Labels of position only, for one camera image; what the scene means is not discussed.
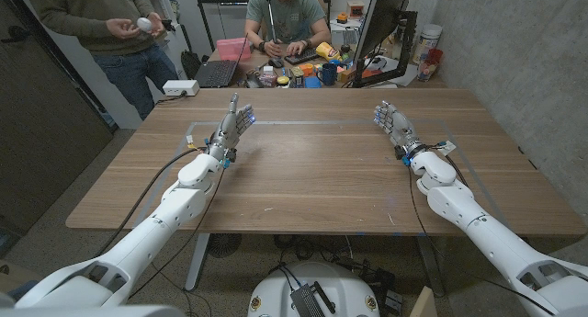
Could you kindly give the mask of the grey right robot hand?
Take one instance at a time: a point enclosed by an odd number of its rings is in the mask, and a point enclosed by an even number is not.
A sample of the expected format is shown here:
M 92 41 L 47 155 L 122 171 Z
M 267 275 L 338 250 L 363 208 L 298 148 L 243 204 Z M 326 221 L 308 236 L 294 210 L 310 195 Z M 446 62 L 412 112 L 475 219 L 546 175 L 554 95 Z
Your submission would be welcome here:
M 389 136 L 398 160 L 410 162 L 426 149 L 418 137 L 414 125 L 392 104 L 383 101 L 374 110 L 374 121 Z

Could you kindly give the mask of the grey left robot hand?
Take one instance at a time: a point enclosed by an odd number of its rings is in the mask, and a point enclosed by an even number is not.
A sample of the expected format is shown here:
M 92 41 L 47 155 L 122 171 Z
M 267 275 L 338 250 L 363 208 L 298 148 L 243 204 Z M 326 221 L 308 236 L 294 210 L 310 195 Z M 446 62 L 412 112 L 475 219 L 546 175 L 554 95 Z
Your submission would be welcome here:
M 238 108 L 239 95 L 234 93 L 229 103 L 228 112 L 222 118 L 210 136 L 206 153 L 221 162 L 236 161 L 236 145 L 240 136 L 255 123 L 253 107 L 250 104 Z

